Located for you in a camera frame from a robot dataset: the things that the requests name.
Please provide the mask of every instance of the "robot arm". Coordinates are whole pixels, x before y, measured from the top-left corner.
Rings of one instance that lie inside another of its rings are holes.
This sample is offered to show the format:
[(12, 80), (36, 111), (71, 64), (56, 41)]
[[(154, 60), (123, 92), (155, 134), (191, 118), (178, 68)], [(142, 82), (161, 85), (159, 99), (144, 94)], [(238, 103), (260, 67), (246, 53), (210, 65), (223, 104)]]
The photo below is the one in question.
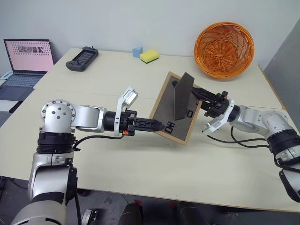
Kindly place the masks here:
[(117, 111), (103, 107), (73, 105), (62, 99), (46, 103), (41, 110), (44, 125), (40, 127), (37, 152), (34, 153), (28, 184), (30, 204), (15, 217), (12, 225), (64, 225), (66, 205), (75, 197), (77, 169), (73, 167), (76, 139), (73, 127), (87, 132), (113, 131), (114, 135), (135, 135), (135, 130), (164, 129), (157, 120), (137, 118), (128, 110), (137, 98), (128, 88), (119, 98)]
[(300, 137), (288, 124), (287, 117), (276, 111), (260, 112), (245, 106), (235, 105), (227, 99), (227, 92), (213, 94), (201, 88), (192, 92), (203, 101), (205, 116), (214, 119), (206, 124), (202, 133), (209, 135), (225, 123), (244, 132), (262, 135), (270, 146), (275, 164), (283, 168), (280, 179), (288, 195), (300, 202)]

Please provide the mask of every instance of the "pink screen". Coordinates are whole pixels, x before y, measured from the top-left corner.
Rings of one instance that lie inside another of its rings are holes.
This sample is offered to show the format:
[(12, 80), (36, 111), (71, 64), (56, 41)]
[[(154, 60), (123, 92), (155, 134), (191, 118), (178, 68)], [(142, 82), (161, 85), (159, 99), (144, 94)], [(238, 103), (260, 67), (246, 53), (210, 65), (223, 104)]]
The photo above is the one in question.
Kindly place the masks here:
[(49, 71), (53, 67), (48, 41), (6, 41), (14, 70)]

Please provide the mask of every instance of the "laptop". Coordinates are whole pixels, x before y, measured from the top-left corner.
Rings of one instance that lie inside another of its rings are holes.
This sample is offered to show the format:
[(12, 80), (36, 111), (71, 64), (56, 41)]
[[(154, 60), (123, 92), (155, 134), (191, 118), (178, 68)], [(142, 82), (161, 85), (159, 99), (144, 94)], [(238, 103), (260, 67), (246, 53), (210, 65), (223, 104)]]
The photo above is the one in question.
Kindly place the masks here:
[(23, 101), (54, 65), (48, 39), (4, 39), (13, 75), (0, 86), (0, 99)]

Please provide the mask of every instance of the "wooden frame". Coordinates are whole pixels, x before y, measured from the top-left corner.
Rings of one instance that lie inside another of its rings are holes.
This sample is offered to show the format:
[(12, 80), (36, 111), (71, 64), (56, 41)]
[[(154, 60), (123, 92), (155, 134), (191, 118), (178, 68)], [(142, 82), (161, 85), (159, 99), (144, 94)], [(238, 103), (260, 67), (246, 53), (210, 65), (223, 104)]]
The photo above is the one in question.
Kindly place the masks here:
[[(150, 116), (149, 116), (150, 119), (153, 119), (154, 114), (155, 114), (155, 112), (156, 112), (156, 110), (157, 110), (157, 108), (158, 108), (158, 105), (159, 105), (159, 103), (160, 103), (160, 100), (161, 100), (161, 98), (162, 98), (162, 96), (163, 96), (163, 94), (164, 94), (164, 92), (165, 92), (165, 89), (166, 89), (166, 87), (167, 87), (167, 85), (168, 85), (169, 80), (170, 80), (171, 77), (175, 77), (176, 79), (180, 79), (180, 78), (181, 78), (180, 76), (178, 76), (178, 75), (176, 75), (176, 74), (174, 74), (174, 73), (172, 73), (172, 72), (169, 72), (169, 73), (168, 73), (168, 75), (167, 75), (167, 77), (166, 77), (166, 79), (165, 79), (165, 82), (164, 82), (164, 84), (163, 84), (163, 86), (162, 86), (162, 88), (161, 88), (161, 90), (160, 90), (160, 92), (159, 92), (159, 95), (158, 95), (157, 99), (156, 99), (156, 102), (155, 102), (155, 104), (154, 104), (154, 106), (153, 106), (153, 108), (152, 108), (151, 114), (150, 114)], [(201, 104), (202, 104), (202, 101), (199, 100), (199, 104), (198, 104), (198, 106), (197, 106), (197, 108), (196, 108), (196, 110), (195, 110), (195, 114), (194, 114), (194, 116), (193, 116), (192, 122), (191, 122), (190, 127), (189, 127), (188, 132), (187, 132), (187, 136), (186, 136), (186, 138), (185, 138), (184, 141), (183, 141), (182, 139), (179, 139), (179, 138), (174, 137), (174, 136), (172, 136), (172, 135), (166, 134), (166, 133), (163, 132), (163, 131), (155, 131), (154, 133), (156, 133), (156, 134), (158, 134), (158, 135), (160, 135), (160, 136), (166, 137), (166, 138), (168, 138), (168, 139), (171, 139), (171, 140), (173, 140), (173, 141), (175, 141), (175, 142), (178, 142), (178, 143), (180, 143), (180, 144), (187, 145), (187, 143), (188, 143), (188, 141), (189, 141), (189, 138), (190, 138), (190, 136), (191, 136), (193, 127), (194, 127), (194, 125), (195, 125), (195, 122), (196, 122), (196, 119), (197, 119), (197, 116), (198, 116), (198, 113), (199, 113)]]

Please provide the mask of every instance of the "laptop screen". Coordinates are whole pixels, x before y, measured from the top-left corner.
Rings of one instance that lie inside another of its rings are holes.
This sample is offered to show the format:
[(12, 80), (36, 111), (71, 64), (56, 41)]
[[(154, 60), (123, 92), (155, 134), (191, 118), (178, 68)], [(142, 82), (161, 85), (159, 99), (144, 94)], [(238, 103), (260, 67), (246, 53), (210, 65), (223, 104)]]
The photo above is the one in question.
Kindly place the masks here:
[(46, 73), (53, 67), (49, 40), (5, 39), (4, 43), (14, 72)]

